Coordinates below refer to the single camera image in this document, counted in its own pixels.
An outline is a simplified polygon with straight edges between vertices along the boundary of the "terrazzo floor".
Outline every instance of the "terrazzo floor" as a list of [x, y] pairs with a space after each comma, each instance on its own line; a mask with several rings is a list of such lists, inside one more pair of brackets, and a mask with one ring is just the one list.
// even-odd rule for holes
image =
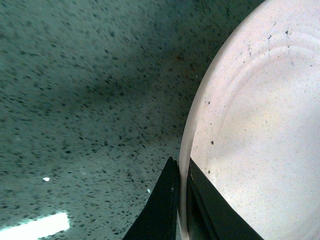
[[0, 229], [65, 212], [46, 239], [123, 238], [178, 159], [206, 69], [261, 2], [1, 0]]

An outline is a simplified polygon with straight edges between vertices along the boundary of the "speckled floor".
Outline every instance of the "speckled floor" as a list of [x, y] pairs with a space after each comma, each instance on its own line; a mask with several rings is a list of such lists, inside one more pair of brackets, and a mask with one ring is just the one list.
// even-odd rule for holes
[[178, 159], [206, 69], [262, 1], [0, 2], [0, 228], [66, 212], [48, 239], [121, 239]]

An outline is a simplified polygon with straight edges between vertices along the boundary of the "black object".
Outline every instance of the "black object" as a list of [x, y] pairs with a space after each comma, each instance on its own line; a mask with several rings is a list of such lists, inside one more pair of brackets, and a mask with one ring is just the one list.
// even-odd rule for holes
[[190, 159], [187, 179], [188, 232], [195, 240], [263, 240], [227, 203]]
[[[175, 240], [180, 173], [170, 157], [147, 201], [123, 240]], [[190, 159], [187, 224], [192, 240], [263, 240], [227, 203]]]
[[175, 240], [180, 173], [170, 157], [144, 209], [123, 240]]

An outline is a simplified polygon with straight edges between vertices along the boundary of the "black plastic piece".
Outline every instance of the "black plastic piece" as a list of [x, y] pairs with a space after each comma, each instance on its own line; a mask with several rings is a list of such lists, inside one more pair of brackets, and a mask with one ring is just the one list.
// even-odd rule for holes
[[175, 240], [179, 188], [178, 164], [170, 157], [144, 209], [123, 240]]
[[222, 197], [190, 159], [187, 180], [188, 232], [191, 239], [263, 240]]

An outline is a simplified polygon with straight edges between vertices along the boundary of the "white plate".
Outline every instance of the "white plate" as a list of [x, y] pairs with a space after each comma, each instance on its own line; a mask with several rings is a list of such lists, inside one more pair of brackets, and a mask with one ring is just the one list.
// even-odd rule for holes
[[267, 0], [207, 70], [185, 126], [189, 157], [265, 240], [320, 239], [320, 1]]

